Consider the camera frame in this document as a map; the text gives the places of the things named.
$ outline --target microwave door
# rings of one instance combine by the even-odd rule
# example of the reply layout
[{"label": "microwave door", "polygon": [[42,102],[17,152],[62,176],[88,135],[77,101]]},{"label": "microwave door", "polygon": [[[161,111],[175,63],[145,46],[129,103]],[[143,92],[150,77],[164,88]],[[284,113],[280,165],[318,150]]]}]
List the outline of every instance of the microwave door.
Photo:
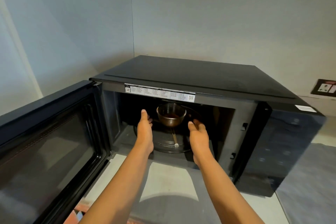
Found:
[{"label": "microwave door", "polygon": [[0,116],[0,219],[63,223],[107,163],[100,86],[82,81]]}]

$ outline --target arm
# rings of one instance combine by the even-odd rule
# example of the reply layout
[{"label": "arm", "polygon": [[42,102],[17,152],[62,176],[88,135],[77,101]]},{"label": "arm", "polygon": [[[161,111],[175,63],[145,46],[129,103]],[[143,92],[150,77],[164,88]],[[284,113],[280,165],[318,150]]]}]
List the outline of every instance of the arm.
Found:
[{"label": "arm", "polygon": [[137,141],[112,180],[84,215],[80,224],[126,223],[153,151],[151,119],[141,111]]},{"label": "arm", "polygon": [[212,156],[204,124],[189,121],[190,144],[194,161],[200,168],[205,186],[222,223],[263,224],[264,222],[242,197],[228,175]]}]

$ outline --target microwave top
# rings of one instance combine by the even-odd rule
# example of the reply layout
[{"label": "microwave top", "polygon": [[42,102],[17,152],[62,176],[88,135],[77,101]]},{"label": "microwave top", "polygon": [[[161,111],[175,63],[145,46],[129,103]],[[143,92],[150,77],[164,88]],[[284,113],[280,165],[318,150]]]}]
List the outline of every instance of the microwave top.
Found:
[{"label": "microwave top", "polygon": [[90,78],[259,101],[302,100],[256,66],[137,56]]}]

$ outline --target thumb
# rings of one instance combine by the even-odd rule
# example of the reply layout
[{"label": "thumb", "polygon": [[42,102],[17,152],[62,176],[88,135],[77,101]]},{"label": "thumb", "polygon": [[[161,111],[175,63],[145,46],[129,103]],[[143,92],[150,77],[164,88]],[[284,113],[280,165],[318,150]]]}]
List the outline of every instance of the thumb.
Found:
[{"label": "thumb", "polygon": [[141,120],[148,120],[148,115],[145,109],[141,110]]},{"label": "thumb", "polygon": [[188,122],[188,128],[191,131],[197,131],[197,128],[195,127],[194,123],[192,121]]}]

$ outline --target brown liquid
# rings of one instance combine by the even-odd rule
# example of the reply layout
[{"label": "brown liquid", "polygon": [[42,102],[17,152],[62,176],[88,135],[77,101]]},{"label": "brown liquid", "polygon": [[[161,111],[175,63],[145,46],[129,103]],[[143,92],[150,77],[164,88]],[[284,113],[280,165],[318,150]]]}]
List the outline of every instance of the brown liquid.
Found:
[{"label": "brown liquid", "polygon": [[173,118],[173,119],[178,119],[179,118],[179,116],[176,115],[175,113],[167,113],[163,116],[166,117],[166,118]]}]

